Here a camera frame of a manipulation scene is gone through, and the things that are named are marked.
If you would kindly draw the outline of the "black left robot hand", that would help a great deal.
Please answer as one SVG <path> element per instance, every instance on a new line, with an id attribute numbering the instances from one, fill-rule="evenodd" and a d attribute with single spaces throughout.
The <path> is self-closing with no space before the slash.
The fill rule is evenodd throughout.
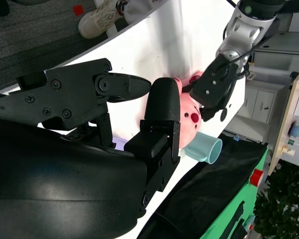
<path id="1" fill-rule="evenodd" d="M 204 122 L 218 111 L 226 110 L 237 81 L 238 65 L 222 54 L 206 68 L 201 76 L 192 77 L 182 91 L 202 105 L 199 109 Z"/>

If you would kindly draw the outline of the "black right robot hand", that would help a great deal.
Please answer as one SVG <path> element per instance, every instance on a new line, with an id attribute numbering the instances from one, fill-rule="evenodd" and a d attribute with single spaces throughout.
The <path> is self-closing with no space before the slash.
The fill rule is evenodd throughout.
<path id="1" fill-rule="evenodd" d="M 180 158 L 180 98 L 108 59 L 18 79 L 0 94 L 0 239 L 114 239 L 135 227 Z M 108 103 L 147 96 L 140 131 L 113 143 Z"/>

